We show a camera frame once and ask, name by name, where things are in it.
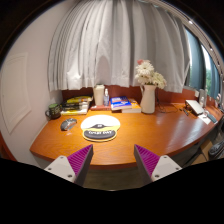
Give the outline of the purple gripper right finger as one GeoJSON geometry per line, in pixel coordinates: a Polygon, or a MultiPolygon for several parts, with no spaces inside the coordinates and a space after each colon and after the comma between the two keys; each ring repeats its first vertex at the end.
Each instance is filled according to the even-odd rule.
{"type": "Polygon", "coordinates": [[[144,185],[181,170],[168,155],[158,156],[137,144],[134,145],[134,156],[144,185]]]}

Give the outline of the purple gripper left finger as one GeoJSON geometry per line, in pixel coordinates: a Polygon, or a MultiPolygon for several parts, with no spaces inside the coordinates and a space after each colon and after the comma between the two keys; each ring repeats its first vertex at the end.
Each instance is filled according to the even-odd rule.
{"type": "Polygon", "coordinates": [[[82,186],[85,182],[92,156],[93,145],[90,144],[68,157],[60,155],[45,168],[45,171],[82,186]]]}

